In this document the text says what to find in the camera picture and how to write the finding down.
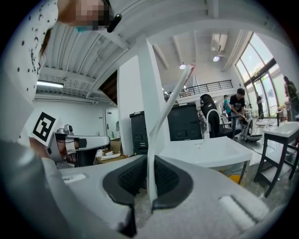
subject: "white shirt with black dots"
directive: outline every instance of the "white shirt with black dots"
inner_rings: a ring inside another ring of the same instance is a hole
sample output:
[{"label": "white shirt with black dots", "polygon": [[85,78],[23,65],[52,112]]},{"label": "white shirt with black dots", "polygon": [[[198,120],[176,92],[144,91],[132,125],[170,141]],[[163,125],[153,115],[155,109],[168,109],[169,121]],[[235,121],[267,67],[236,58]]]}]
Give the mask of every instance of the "white shirt with black dots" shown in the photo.
[{"label": "white shirt with black dots", "polygon": [[[36,83],[39,78],[40,72],[40,50],[42,43],[44,41],[46,32],[53,28],[58,18],[58,8],[57,0],[44,0],[41,1],[21,22],[19,27],[15,30],[9,43],[7,44],[5,51],[2,54],[0,62],[0,78],[9,82],[0,83],[1,92],[12,91],[18,92],[26,99],[26,107],[23,107],[24,114],[31,114],[33,111],[32,102],[36,94]],[[13,95],[6,99],[6,104],[11,104],[12,102],[17,104]],[[6,119],[2,119],[0,123],[11,122],[15,124],[23,124],[21,128],[24,127],[25,122],[16,119],[18,114],[22,112],[9,112],[6,115]],[[1,127],[15,127],[16,125],[1,125]],[[26,136],[26,130],[23,129],[16,135],[15,132],[9,136],[7,140],[16,141],[18,140],[21,144],[28,144],[28,136]]]}]

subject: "black hair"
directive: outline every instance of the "black hair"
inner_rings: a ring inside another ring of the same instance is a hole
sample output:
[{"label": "black hair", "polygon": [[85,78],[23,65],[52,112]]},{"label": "black hair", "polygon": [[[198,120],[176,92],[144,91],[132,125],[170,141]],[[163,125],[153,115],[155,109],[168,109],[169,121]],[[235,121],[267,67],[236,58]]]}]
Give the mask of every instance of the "black hair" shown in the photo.
[{"label": "black hair", "polygon": [[237,93],[244,96],[245,95],[245,90],[243,88],[239,88],[237,90]]}]

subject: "fluorescent light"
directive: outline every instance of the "fluorescent light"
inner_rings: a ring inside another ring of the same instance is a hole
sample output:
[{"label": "fluorescent light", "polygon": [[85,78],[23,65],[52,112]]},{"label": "fluorescent light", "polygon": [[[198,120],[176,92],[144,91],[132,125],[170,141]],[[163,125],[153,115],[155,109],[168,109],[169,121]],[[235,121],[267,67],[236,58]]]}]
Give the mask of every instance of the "fluorescent light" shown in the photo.
[{"label": "fluorescent light", "polygon": [[219,61],[219,56],[215,56],[215,57],[213,58],[213,61],[214,61],[214,62]]},{"label": "fluorescent light", "polygon": [[61,84],[61,83],[54,83],[54,82],[52,83],[49,81],[42,81],[42,80],[37,81],[37,85],[51,86],[51,87],[57,87],[57,88],[64,87],[64,84]]},{"label": "fluorescent light", "polygon": [[186,68],[186,65],[185,65],[184,63],[182,63],[182,64],[179,66],[179,68],[180,68],[181,70],[183,70],[183,69]]}]

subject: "black metal railing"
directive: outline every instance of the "black metal railing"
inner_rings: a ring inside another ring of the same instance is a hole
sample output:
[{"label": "black metal railing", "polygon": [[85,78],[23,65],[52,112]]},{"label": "black metal railing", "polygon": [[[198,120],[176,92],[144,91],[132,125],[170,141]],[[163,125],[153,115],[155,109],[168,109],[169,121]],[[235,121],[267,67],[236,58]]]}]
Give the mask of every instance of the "black metal railing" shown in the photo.
[{"label": "black metal railing", "polygon": [[[225,89],[231,89],[233,88],[232,81],[231,80],[224,80],[224,81],[218,81],[208,84],[201,84],[192,86],[186,89],[183,89],[178,98],[187,97],[191,95],[197,95],[197,94],[205,94],[211,91],[220,91]],[[167,101],[170,97],[171,93],[164,94],[164,99]]]}]

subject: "yellow bucket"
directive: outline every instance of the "yellow bucket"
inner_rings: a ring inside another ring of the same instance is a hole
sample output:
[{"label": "yellow bucket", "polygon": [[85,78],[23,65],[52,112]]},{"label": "yellow bucket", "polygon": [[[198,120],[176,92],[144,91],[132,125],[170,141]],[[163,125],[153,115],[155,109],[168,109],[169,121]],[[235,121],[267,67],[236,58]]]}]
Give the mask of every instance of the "yellow bucket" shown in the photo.
[{"label": "yellow bucket", "polygon": [[239,183],[240,177],[241,177],[240,175],[232,175],[232,176],[229,176],[229,178],[230,178],[231,180],[233,180],[235,183]]}]

